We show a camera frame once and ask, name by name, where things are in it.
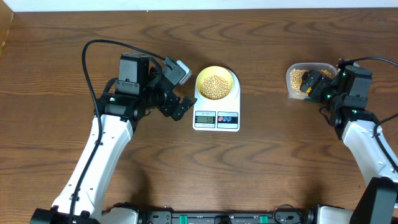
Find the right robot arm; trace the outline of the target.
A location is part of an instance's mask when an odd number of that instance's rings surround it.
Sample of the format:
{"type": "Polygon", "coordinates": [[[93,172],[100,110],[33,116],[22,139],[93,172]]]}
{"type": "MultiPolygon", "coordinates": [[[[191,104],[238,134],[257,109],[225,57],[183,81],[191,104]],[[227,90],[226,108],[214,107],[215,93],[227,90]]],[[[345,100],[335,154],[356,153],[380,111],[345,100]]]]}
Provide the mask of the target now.
{"type": "Polygon", "coordinates": [[[335,78],[310,70],[300,90],[320,103],[327,123],[350,150],[366,183],[356,208],[320,205],[317,223],[393,223],[397,209],[397,156],[382,132],[381,122],[365,109],[372,72],[347,65],[335,78]]]}

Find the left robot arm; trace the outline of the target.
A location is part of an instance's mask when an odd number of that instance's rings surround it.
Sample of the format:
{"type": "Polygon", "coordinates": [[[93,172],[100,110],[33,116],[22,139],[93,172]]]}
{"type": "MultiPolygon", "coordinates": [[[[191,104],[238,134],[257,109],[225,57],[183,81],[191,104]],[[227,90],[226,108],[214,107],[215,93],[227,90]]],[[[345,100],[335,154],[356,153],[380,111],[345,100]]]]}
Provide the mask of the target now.
{"type": "Polygon", "coordinates": [[[159,86],[140,90],[137,83],[132,84],[131,91],[123,90],[121,84],[107,84],[96,100],[90,136],[72,176],[50,209],[35,210],[31,223],[139,223],[138,211],[125,204],[103,211],[120,155],[132,141],[146,110],[158,108],[178,121],[196,98],[180,98],[172,89],[159,86]]]}

